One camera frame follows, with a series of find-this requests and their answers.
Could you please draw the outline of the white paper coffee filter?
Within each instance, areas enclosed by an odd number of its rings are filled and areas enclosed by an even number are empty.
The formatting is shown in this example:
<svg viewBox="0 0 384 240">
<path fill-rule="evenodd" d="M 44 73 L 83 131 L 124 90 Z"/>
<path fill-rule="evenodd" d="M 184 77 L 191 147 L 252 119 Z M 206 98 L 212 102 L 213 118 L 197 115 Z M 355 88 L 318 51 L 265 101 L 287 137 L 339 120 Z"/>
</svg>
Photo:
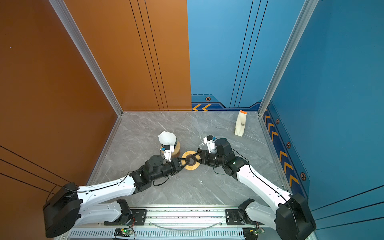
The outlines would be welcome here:
<svg viewBox="0 0 384 240">
<path fill-rule="evenodd" d="M 177 137 L 175 134 L 167 131 L 163 131 L 158 136 L 159 142 L 162 146 L 176 146 L 178 143 Z"/>
</svg>

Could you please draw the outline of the coffee filter paper pack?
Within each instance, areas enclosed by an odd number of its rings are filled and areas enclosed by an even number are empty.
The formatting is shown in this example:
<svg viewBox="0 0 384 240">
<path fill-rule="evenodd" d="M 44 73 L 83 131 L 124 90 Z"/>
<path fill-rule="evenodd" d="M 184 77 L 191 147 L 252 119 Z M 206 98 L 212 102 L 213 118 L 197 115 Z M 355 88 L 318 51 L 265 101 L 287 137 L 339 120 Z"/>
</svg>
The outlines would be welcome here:
<svg viewBox="0 0 384 240">
<path fill-rule="evenodd" d="M 234 130 L 234 134 L 236 136 L 242 137 L 244 135 L 247 114 L 248 113 L 245 111 L 242 111 L 242 110 L 239 111 L 236 125 L 235 125 L 235 130 Z"/>
</svg>

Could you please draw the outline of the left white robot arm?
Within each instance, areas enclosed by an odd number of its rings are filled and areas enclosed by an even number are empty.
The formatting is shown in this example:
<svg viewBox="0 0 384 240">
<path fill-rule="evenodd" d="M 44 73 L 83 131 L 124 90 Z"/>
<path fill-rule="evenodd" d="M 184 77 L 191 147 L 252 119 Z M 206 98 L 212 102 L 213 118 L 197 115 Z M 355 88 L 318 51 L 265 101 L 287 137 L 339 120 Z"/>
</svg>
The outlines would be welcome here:
<svg viewBox="0 0 384 240">
<path fill-rule="evenodd" d="M 117 208 L 107 207 L 106 212 L 97 215 L 108 226 L 128 224 L 133 213 L 123 197 L 143 192 L 153 186 L 155 180 L 179 173 L 188 162 L 183 158 L 165 162 L 162 156 L 154 155 L 123 178 L 93 186 L 64 185 L 43 206 L 46 237 L 58 237 L 84 224 L 87 218 L 94 216 L 94 207 L 113 199 Z"/>
</svg>

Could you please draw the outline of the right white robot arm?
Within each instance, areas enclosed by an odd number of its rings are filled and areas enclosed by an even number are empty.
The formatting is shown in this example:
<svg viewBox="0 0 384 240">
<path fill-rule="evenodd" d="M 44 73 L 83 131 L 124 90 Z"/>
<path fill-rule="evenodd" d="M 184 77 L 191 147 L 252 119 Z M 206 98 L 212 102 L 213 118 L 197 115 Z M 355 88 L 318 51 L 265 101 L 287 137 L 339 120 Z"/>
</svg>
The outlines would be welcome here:
<svg viewBox="0 0 384 240">
<path fill-rule="evenodd" d="M 291 194 L 266 179 L 250 161 L 234 150 L 226 138 L 209 136 L 204 140 L 206 149 L 187 155 L 187 163 L 195 161 L 212 168 L 221 167 L 225 174 L 244 184 L 267 205 L 261 206 L 249 199 L 239 206 L 243 222 L 261 222 L 274 229 L 282 240 L 305 240 L 317 228 L 306 198 Z"/>
</svg>

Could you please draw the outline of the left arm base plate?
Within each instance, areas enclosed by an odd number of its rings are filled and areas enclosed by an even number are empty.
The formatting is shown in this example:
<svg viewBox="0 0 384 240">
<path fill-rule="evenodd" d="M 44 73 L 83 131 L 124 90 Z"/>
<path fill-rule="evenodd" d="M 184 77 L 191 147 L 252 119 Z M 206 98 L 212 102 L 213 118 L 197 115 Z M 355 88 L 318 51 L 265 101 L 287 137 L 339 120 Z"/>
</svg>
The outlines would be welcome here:
<svg viewBox="0 0 384 240">
<path fill-rule="evenodd" d="M 147 210 L 133 209 L 128 212 L 122 213 L 114 221 L 104 221 L 105 226 L 143 226 L 145 224 Z"/>
</svg>

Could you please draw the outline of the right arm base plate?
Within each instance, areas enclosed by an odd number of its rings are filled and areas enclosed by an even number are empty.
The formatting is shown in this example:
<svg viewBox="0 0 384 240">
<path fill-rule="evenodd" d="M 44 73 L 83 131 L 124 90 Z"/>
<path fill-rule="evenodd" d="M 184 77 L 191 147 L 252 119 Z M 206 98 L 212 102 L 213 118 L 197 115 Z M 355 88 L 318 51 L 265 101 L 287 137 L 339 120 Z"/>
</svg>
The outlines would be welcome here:
<svg viewBox="0 0 384 240">
<path fill-rule="evenodd" d="M 239 209 L 226 209 L 226 223 L 228 226 L 243 225 L 240 218 Z"/>
</svg>

